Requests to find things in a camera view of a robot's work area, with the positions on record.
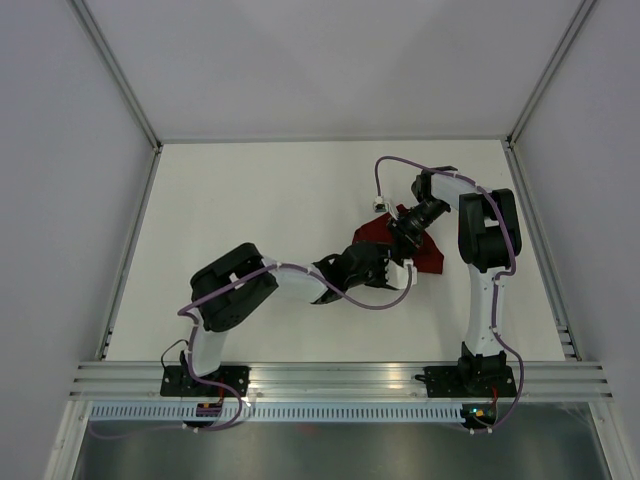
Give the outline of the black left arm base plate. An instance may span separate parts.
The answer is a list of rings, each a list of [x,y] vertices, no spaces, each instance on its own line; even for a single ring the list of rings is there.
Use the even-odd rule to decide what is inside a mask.
[[[161,397],[227,397],[231,392],[222,384],[245,396],[250,383],[250,367],[246,365],[222,365],[217,371],[195,380],[186,366],[167,366],[160,386]]]

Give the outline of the aluminium frame post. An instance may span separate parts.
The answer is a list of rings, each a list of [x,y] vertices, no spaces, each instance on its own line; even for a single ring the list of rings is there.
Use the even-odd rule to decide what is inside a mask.
[[[559,73],[575,42],[598,5],[598,0],[581,0],[578,3],[575,12],[572,14],[531,93],[527,97],[524,107],[520,111],[512,128],[504,137],[504,145],[507,149],[512,149],[524,133],[546,91]]]
[[[84,0],[69,0],[67,4],[85,32],[108,76],[115,84],[136,126],[142,132],[152,150],[158,152],[162,147],[162,141],[146,115],[88,2]]]

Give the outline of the right aluminium frame post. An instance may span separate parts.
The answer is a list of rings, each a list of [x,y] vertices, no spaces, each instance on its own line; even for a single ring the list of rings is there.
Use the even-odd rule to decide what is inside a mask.
[[[507,149],[512,149],[524,133],[546,91],[559,73],[575,42],[598,5],[598,0],[581,0],[578,3],[575,12],[572,14],[531,93],[527,97],[524,107],[520,111],[512,128],[504,137],[504,145]]]

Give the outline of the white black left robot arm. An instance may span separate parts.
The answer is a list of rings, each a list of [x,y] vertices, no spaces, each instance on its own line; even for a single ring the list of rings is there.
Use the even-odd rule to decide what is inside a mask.
[[[394,261],[392,248],[382,243],[356,243],[308,265],[265,257],[254,244],[244,243],[190,280],[191,303],[178,311],[193,322],[183,383],[195,395],[212,393],[218,384],[217,370],[228,332],[272,296],[310,305],[344,299],[366,310],[385,310],[401,300],[371,305],[356,300],[348,291],[367,286],[397,290],[405,296],[415,279],[413,263]]]

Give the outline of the right aluminium side rail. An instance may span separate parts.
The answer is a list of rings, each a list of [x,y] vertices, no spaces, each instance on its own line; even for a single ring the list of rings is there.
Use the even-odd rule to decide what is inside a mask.
[[[524,168],[517,156],[515,144],[507,137],[502,148],[516,194],[523,210],[523,216],[529,232],[530,242],[541,274],[542,283],[549,301],[552,316],[558,330],[565,359],[581,362],[583,360],[573,329],[569,312],[561,290],[559,277],[546,241],[541,221],[538,218],[532,192],[525,178]]]

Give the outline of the aluminium front rail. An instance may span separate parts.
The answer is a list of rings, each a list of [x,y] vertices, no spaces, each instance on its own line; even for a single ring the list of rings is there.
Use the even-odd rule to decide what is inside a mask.
[[[238,381],[251,399],[267,402],[420,402],[458,400],[454,387],[430,380],[438,362],[248,363]],[[67,388],[70,400],[156,400],[166,382],[156,362],[83,362]],[[528,362],[523,402],[611,401],[613,391],[597,362]]]

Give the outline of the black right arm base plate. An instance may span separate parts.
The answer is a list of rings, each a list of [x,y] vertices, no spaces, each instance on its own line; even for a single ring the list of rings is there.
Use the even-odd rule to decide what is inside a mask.
[[[514,398],[517,386],[510,367],[498,374],[463,373],[457,366],[424,367],[415,376],[429,398]]]

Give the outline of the dark red cloth napkin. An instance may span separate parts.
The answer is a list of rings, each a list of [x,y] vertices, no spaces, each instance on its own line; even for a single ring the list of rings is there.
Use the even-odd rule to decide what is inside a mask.
[[[354,234],[352,243],[373,242],[382,243],[393,247],[395,241],[387,223],[391,219],[389,213],[376,216],[373,220],[362,224]],[[444,254],[437,247],[432,237],[424,231],[422,233],[422,245],[410,255],[419,273],[441,275],[444,267]]]

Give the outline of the left aluminium side rail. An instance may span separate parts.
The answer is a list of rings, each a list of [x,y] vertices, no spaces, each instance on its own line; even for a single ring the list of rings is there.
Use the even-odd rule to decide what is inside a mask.
[[[122,251],[122,255],[117,267],[116,277],[109,294],[106,310],[103,316],[100,336],[96,346],[93,359],[101,361],[106,357],[109,347],[113,326],[117,320],[118,311],[122,295],[126,286],[128,271],[135,254],[138,237],[142,227],[149,197],[153,188],[156,172],[162,155],[163,145],[159,144],[152,149],[152,156],[148,168],[145,171],[141,190],[136,197],[132,212],[131,222],[127,230],[127,235]]]

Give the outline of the aluminium side rail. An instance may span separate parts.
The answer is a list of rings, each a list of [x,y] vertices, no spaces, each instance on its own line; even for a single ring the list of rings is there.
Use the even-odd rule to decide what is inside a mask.
[[[541,274],[542,283],[549,301],[552,316],[558,330],[565,359],[581,362],[583,360],[573,329],[569,312],[561,290],[559,277],[546,241],[541,221],[538,218],[532,192],[525,178],[524,168],[517,156],[515,144],[507,137],[502,148],[516,194],[523,210],[523,216],[529,232],[530,242]]]
[[[117,267],[116,277],[109,294],[106,310],[103,316],[100,336],[96,346],[93,359],[101,361],[106,357],[109,347],[113,326],[117,320],[118,311],[122,295],[126,286],[128,271],[135,254],[138,237],[142,227],[149,197],[153,188],[156,172],[162,155],[163,145],[159,144],[152,149],[152,156],[148,168],[145,171],[141,190],[136,197],[132,212],[131,222],[127,230],[127,235],[122,251],[122,255]]]

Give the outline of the left aluminium frame post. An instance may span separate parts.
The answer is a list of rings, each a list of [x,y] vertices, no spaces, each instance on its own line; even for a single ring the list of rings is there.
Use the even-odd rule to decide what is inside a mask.
[[[88,2],[84,0],[69,0],[67,4],[85,32],[108,76],[115,84],[136,126],[142,132],[152,150],[158,152],[162,147],[162,141],[146,115]]]

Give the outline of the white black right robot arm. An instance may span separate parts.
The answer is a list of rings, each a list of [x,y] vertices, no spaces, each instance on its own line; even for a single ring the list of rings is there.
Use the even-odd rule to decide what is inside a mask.
[[[426,367],[416,379],[430,398],[513,398],[517,388],[501,327],[505,282],[522,248],[514,194],[486,190],[449,168],[422,170],[411,190],[417,204],[387,224],[394,257],[417,253],[426,229],[456,210],[458,250],[470,276],[469,324],[457,363]]]

